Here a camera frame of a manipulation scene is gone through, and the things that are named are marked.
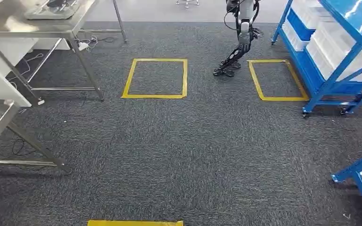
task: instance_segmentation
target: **yellow tape square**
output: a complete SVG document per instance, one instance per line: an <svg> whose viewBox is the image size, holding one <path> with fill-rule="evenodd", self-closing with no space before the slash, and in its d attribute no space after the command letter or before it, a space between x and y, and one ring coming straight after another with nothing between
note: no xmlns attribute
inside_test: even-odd
<svg viewBox="0 0 362 226"><path fill-rule="evenodd" d="M136 95L128 94L131 86L132 76L134 75L135 66L138 61L157 61L157 62L183 62L183 74L182 74L182 94L181 95ZM165 98L165 99L181 99L187 96L187 77L188 77L188 60L187 59L141 59L136 58L132 61L131 70L128 74L128 79L124 87L124 92L121 98Z"/></svg>
<svg viewBox="0 0 362 226"><path fill-rule="evenodd" d="M306 94L306 91L303 88L302 83L300 82L299 78L297 77L295 70L293 69L291 63L288 60L281 60L281 59L272 59L272 60L248 60L249 62L249 70L250 74L252 75L253 82L255 83L257 93L260 99L264 101L307 101L309 97ZM285 63L288 67L288 70L291 72L293 79L297 87L299 88L302 97L265 97L260 87L259 80L257 79L257 75L255 69L253 68L253 63Z"/></svg>
<svg viewBox="0 0 362 226"><path fill-rule="evenodd" d="M89 220L88 226L184 226L184 222Z"/></svg>

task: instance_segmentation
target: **shelf frame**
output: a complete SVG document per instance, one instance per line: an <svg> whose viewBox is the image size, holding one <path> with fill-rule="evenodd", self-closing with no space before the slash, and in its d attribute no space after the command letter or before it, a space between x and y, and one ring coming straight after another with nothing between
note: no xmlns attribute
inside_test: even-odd
<svg viewBox="0 0 362 226"><path fill-rule="evenodd" d="M346 85L346 84L352 82L352 81L350 81L351 79L362 74L362 68L341 81L337 82L337 79L362 50L362 35L360 35L359 39L356 39L356 43L353 45L350 52L346 55L346 57L342 60L342 62L335 69L335 71L330 75L330 77L326 81L324 81L322 84L317 84L318 86L316 86L316 84L313 84L312 80L316 76L322 76L320 71L315 66L315 64L314 64L315 69L313 69L311 71L307 71L307 69L305 69L305 67L307 65L305 65L304 63L301 62L302 59L305 59L305 57L306 58L308 57L310 60L312 60L310 55L308 54L306 48L304 49L303 52L296 52L292 48L291 44L289 43L288 38L286 37L285 33L282 30L282 24L286 20L286 17L289 12L289 9L291 7L292 1L293 0L289 0L287 2L284 13L282 14L280 23L277 26L277 29L274 33L271 43L274 44L277 41L278 35L281 35L282 39L284 40L284 43L286 44L286 47L287 47L289 53L292 56L292 59L296 65L296 67L298 68L298 70L301 74L301 77L303 77L303 80L305 81L306 87L308 88L308 90L311 94L309 103L307 103L307 105L302 108L303 114L305 115L305 114L311 113L313 111L313 108L317 105L343 105L346 107L342 108L341 114L353 113L357 107L362 105L362 90L360 90L360 92L345 93L345 92L338 91L338 88L343 88L343 85ZM333 96L346 96L346 95L352 96L353 95L353 96L355 96L355 98L354 98L354 101L322 100L322 98L327 95L333 95Z"/></svg>

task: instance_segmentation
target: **gray carpet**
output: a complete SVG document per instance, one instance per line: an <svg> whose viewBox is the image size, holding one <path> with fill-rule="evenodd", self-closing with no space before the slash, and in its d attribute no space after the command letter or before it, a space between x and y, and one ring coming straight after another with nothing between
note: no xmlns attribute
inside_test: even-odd
<svg viewBox="0 0 362 226"><path fill-rule="evenodd" d="M128 44L119 35L85 54L105 91L103 103L93 92L45 92L44 105L15 119L73 173L0 167L0 226L85 226L88 219L362 226L357 189L329 182L330 173L362 156L362 107L347 117L318 107L305 120L304 102L261 101L246 60L288 58L281 41L270 45L275 26L257 24L264 37L236 76L225 78L212 69L236 40L222 23L125 23ZM133 58L188 59L188 96L121 99ZM286 68L272 67L278 70L257 67L265 95L299 94ZM142 63L135 76L130 93L180 91L177 65ZM56 51L33 81L83 83L68 51ZM0 155L12 156L15 139L2 134ZM30 150L26 145L22 153Z"/></svg>

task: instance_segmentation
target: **power cord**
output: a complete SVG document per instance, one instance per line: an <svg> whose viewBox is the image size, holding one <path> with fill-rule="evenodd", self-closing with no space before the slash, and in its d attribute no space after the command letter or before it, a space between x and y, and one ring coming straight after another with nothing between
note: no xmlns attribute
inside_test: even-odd
<svg viewBox="0 0 362 226"><path fill-rule="evenodd" d="M15 151L15 146L16 146L16 144L17 144L19 141L21 141L21 147L20 147L17 151ZM33 150L33 151L30 151L30 152L22 153L22 154L21 154L20 152L21 152L22 149L24 148L24 145L25 145L25 142L24 142L23 139L19 138L19 139L15 140L15 141L13 142L13 145L12 145L12 150L11 150L12 154L15 155L15 156L26 156L26 155L32 154L32 153L34 153L34 152L37 151L37 150ZM0 156L2 156L2 157L4 157L4 158L8 158L7 156L3 155L2 153L0 153ZM37 168L37 169L33 169L33 170L32 170L32 169L27 169L27 168L24 168L24 167L21 167L21 166L18 166L18 165L14 165L14 166L16 166L17 168L19 168L19 169L21 169L21 170L31 171L31 172L37 172L37 171L40 171L41 169L47 167L47 166L42 166L42 167L39 167L39 168Z"/></svg>
<svg viewBox="0 0 362 226"><path fill-rule="evenodd" d="M88 52L91 52L93 48L95 48L95 46L98 44L98 42L100 41L104 41L106 43L112 43L115 41L114 37L106 37L103 39L99 39L96 35L91 35L91 39L76 39L76 42L78 42L78 44L80 43L85 43L88 46L85 48Z"/></svg>
<svg viewBox="0 0 362 226"><path fill-rule="evenodd" d="M238 6L239 6L242 2L244 2L244 1L245 1L245 0L242 0L241 2L239 2L236 6L232 7L230 10L228 10L227 13L224 15L224 24L225 24L226 27L230 28L231 30L236 31L237 29L228 26L228 25L227 25L227 22L225 22L225 18L227 17L227 15L228 15L231 11L233 11L236 7L238 7Z"/></svg>
<svg viewBox="0 0 362 226"><path fill-rule="evenodd" d="M27 69L25 72L21 73L21 75L24 75L24 74L26 74L26 73L28 73L28 72L31 71L30 64L28 63L29 61L35 60L35 59L37 59L37 58L41 58L41 57L43 57L43 56L44 56L44 55L43 55L42 53L39 53L39 54L37 54L36 56L34 56L34 57L30 58L30 59L25 59L25 58L23 57L23 60L24 60L24 62L27 64L28 69ZM10 79L8 79L8 81L17 89L16 83L12 82L13 79L17 79L17 77L10 78Z"/></svg>

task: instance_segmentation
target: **black cable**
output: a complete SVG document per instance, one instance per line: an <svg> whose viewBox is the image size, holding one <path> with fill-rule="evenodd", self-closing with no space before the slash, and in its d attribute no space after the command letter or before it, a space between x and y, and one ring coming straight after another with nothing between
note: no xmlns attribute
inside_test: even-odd
<svg viewBox="0 0 362 226"><path fill-rule="evenodd" d="M240 3L238 3L236 6L232 7L230 10L228 10L228 12L224 15L224 24L226 27L230 28L231 30L234 30L236 31L237 29L235 28L232 28L230 26L227 25L227 23L225 22L225 18L227 17L227 15L232 11L234 10L236 7L238 7L242 2L244 2L245 0L242 0ZM251 24L253 24L253 22L256 20L256 17L257 15L259 15L259 8L260 8L260 4L259 4L259 0L256 0L256 12L255 12L255 15L253 16L253 19L252 19L252 22Z"/></svg>
<svg viewBox="0 0 362 226"><path fill-rule="evenodd" d="M15 152L15 145L18 141L21 141L22 144L21 144L21 147L19 148L19 150L17 152ZM32 154L34 152L36 152L37 150L34 150L34 151L30 151L30 152L27 152L27 153L24 153L24 154L20 154L21 150L24 148L24 140L19 138L17 139L16 141L13 142L13 145L12 145L12 154L14 154L15 156L25 156L25 155L29 155L29 154Z"/></svg>
<svg viewBox="0 0 362 226"><path fill-rule="evenodd" d="M238 6L239 6L242 2L244 2L244 1L245 1L245 0L242 0L242 1L241 1L240 3L238 3L236 6L232 7L230 10L228 10L227 13L224 15L224 24L225 24L226 27L230 28L231 30L236 31L237 29L228 26L228 25L227 25L227 22L225 22L225 18L227 17L227 15L228 15L231 11L233 11L236 7L238 7Z"/></svg>
<svg viewBox="0 0 362 226"><path fill-rule="evenodd" d="M107 42L107 43L111 43L111 42L115 41L115 38L114 37L106 37L104 39L98 39L98 41L104 41L104 42Z"/></svg>
<svg viewBox="0 0 362 226"><path fill-rule="evenodd" d="M259 15L260 3L259 0L256 0L256 12L252 19L252 24L256 20L257 15Z"/></svg>

